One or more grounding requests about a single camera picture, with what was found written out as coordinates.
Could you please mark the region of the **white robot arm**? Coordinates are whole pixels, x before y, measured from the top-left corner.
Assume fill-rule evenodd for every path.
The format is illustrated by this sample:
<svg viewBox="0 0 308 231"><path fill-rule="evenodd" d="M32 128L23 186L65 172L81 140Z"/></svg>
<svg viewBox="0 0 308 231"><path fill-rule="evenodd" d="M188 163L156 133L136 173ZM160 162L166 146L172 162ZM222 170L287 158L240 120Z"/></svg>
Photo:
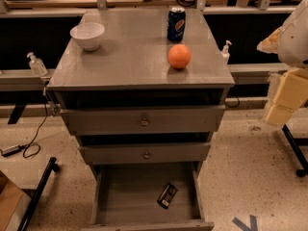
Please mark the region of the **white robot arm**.
<svg viewBox="0 0 308 231"><path fill-rule="evenodd" d="M302 0L283 25L260 41L257 50L274 53L289 69L273 75L265 123L283 126L308 100L308 0Z"/></svg>

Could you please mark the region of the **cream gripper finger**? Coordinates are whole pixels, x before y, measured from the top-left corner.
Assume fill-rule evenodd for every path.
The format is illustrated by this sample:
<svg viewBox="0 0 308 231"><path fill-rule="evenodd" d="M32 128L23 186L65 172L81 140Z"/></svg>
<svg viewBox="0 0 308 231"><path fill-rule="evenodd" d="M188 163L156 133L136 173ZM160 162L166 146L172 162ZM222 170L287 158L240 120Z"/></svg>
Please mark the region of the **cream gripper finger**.
<svg viewBox="0 0 308 231"><path fill-rule="evenodd" d="M265 111L265 123L274 127L282 127L294 114L294 110L279 105L269 105Z"/></svg>
<svg viewBox="0 0 308 231"><path fill-rule="evenodd" d="M278 51L278 42L281 28L274 30L267 38L260 41L257 45L257 50L267 54L276 54Z"/></svg>

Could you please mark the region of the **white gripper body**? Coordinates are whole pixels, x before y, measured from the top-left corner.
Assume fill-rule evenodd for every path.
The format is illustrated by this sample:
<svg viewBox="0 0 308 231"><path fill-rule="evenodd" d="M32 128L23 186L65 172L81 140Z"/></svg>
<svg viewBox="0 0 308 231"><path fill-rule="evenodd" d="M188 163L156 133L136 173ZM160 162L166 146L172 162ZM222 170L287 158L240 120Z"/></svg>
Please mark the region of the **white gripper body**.
<svg viewBox="0 0 308 231"><path fill-rule="evenodd" d="M278 90L273 98L275 105L297 110L308 100L308 71L292 68L280 77Z"/></svg>

